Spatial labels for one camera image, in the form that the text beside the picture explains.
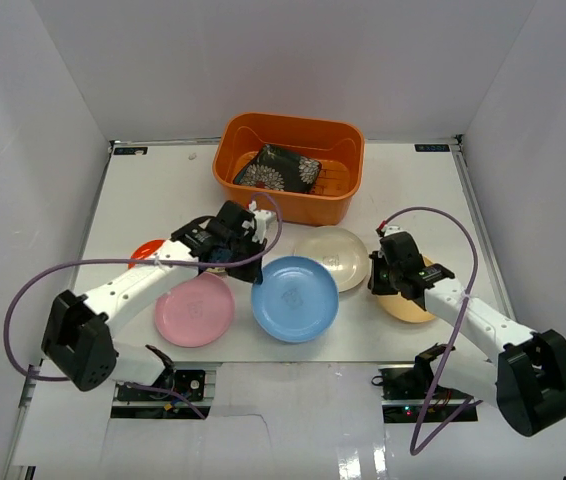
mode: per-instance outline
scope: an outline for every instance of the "wire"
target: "wire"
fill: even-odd
[[[137,390],[145,390],[146,392],[155,392],[155,393],[164,393],[166,395],[172,395],[173,397],[178,398],[181,402],[185,403],[188,407],[192,409],[194,413],[196,413],[199,418],[205,420],[205,415],[201,413],[201,411],[194,406],[192,402],[190,402],[187,398],[181,395],[174,390],[168,390],[167,388],[158,388],[158,387],[148,387],[147,385],[141,385],[139,383],[133,382],[125,382],[123,385],[129,388],[136,388]]]
[[[465,312],[467,311],[467,305],[470,300],[470,292],[472,291],[472,287],[474,287],[474,282],[476,282],[476,275],[479,269],[479,254],[476,249],[476,245],[474,240],[472,240],[472,236],[470,232],[465,228],[465,226],[459,222],[456,218],[450,215],[443,210],[439,210],[438,208],[433,207],[409,207],[403,210],[396,212],[394,215],[391,215],[384,223],[381,225],[386,225],[387,223],[394,220],[396,217],[403,215],[404,213],[408,212],[431,212],[441,215],[448,220],[452,221],[465,235],[468,244],[470,245],[470,250],[472,251],[472,273],[470,274],[470,280],[467,282],[467,286],[465,287],[465,296],[461,302],[461,309],[459,310],[459,314],[456,317],[456,322],[454,323],[454,327],[452,328],[452,334],[450,335],[450,339],[447,342],[445,347],[445,351],[443,352],[443,356],[441,357],[441,362],[439,363],[438,368],[436,369],[436,373],[434,373],[434,378],[432,379],[432,383],[430,384],[430,388],[425,395],[425,400],[423,402],[423,406],[421,411],[419,412],[419,416],[416,420],[416,425],[414,426],[414,433],[412,434],[412,440],[410,442],[410,454],[418,455],[423,451],[427,445],[434,440],[441,430],[443,430],[447,425],[449,425],[456,417],[458,417],[463,410],[465,410],[468,406],[476,406],[481,403],[481,401],[475,402],[471,404],[471,398],[466,399],[454,412],[447,417],[440,425],[438,425],[432,433],[430,433],[423,442],[417,446],[419,433],[421,433],[421,427],[423,426],[423,422],[425,420],[425,414],[427,413],[427,409],[430,407],[430,403],[432,402],[432,397],[436,391],[436,387],[439,384],[439,379],[441,378],[441,374],[443,373],[443,368],[445,368],[445,364],[447,363],[447,359],[452,353],[452,348],[454,347],[454,342],[456,341],[456,337],[458,337],[459,332],[461,331],[461,324],[463,323],[463,319],[465,318]]]
[[[265,192],[257,192],[252,195],[252,199],[256,197],[265,197],[267,200],[270,201],[274,210],[276,211],[276,219],[278,223],[278,228],[276,230],[276,236],[272,243],[268,245],[262,252],[253,255],[250,258],[246,258],[245,260],[241,260],[239,262],[232,262],[232,263],[204,263],[204,262],[187,262],[187,261],[179,261],[179,260],[161,260],[161,265],[167,266],[178,266],[178,267],[200,267],[200,268],[214,268],[214,267],[221,267],[221,268],[235,268],[241,267],[243,265],[247,265],[248,263],[252,263],[255,260],[258,260],[268,254],[274,246],[278,243],[279,239],[281,238],[281,232],[283,231],[283,217],[281,215],[281,209],[276,201],[267,193]],[[78,267],[81,265],[127,265],[129,263],[134,263],[137,265],[156,265],[154,260],[141,260],[141,259],[130,259],[130,258],[96,258],[96,259],[88,259],[88,260],[73,260],[70,262],[60,263],[53,267],[47,268],[42,272],[34,275],[30,280],[28,280],[25,285],[23,285],[19,291],[14,295],[14,298],[10,302],[7,307],[7,311],[5,312],[5,319],[3,321],[3,348],[5,349],[5,354],[7,355],[7,359],[14,367],[14,369],[19,372],[24,377],[29,377],[32,380],[39,380],[44,382],[65,382],[68,380],[67,377],[48,377],[45,375],[31,375],[28,374],[27,369],[23,368],[21,364],[19,364],[18,360],[14,355],[14,351],[12,350],[12,345],[10,344],[10,325],[12,323],[12,317],[14,315],[14,310],[18,305],[19,301],[25,295],[25,293],[38,281],[42,280],[43,278],[47,277],[48,275],[58,272],[59,270],[64,270],[66,268]]]

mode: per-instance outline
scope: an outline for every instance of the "orange plastic container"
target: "orange plastic container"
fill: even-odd
[[[311,193],[279,192],[232,183],[266,143],[321,162],[321,173]],[[347,213],[361,184],[364,144],[361,132],[346,123],[244,113],[225,128],[212,170],[230,200],[246,205],[254,192],[264,191],[279,204],[286,222],[336,225]],[[271,208],[266,200],[259,199],[261,204]]]

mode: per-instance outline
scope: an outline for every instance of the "white flower print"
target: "white flower print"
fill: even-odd
[[[299,173],[301,175],[301,180],[308,184],[314,183],[319,174],[320,166],[321,164],[316,160],[301,157],[301,160],[299,161]]]
[[[283,177],[272,167],[265,165],[250,165],[245,170],[241,185],[248,187],[267,188],[269,190],[283,190],[285,184]]]

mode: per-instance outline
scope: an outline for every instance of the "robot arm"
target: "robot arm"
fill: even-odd
[[[398,227],[377,230],[381,248],[372,253],[368,288],[375,295],[400,294],[454,325],[465,287],[440,264],[425,266],[412,236]],[[498,408],[517,432],[532,436],[566,418],[566,340],[554,330],[538,333],[470,298],[461,333],[491,363],[452,352],[440,384]],[[419,354],[411,381],[427,390],[445,346]]]
[[[274,218],[272,212],[257,210],[254,202],[249,209],[226,202],[215,217],[201,217],[175,231],[151,257],[155,265],[138,265],[80,296],[62,292],[52,303],[43,352],[81,391],[108,378],[152,385],[170,368],[169,357],[154,347],[113,339],[159,296],[204,270],[167,262],[246,260],[265,249],[266,229]],[[239,280],[262,282],[260,259],[226,271]]]

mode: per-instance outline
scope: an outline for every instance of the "gray wall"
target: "gray wall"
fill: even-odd
[[[566,336],[566,2],[536,3],[467,161],[518,319]]]
[[[23,378],[1,342],[16,290],[50,264],[76,258],[107,160],[107,143],[29,0],[0,1],[0,475]],[[59,274],[20,307],[14,346],[36,359]]]
[[[109,139],[250,110],[463,133],[534,0],[33,0]]]

